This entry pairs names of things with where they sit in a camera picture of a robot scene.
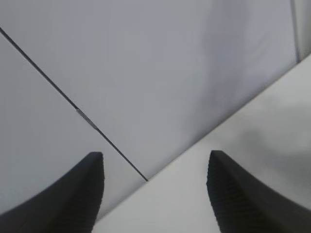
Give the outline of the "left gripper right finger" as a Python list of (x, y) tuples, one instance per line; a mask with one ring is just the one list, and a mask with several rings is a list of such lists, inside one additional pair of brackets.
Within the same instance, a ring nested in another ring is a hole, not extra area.
[(309, 233), (309, 209), (271, 189), (221, 150), (210, 153), (207, 193), (222, 233)]

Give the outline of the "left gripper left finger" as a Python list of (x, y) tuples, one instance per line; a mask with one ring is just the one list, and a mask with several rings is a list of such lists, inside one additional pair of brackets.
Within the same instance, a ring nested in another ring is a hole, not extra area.
[(1, 214), (0, 231), (90, 233), (103, 193), (103, 154), (91, 152), (51, 186)]

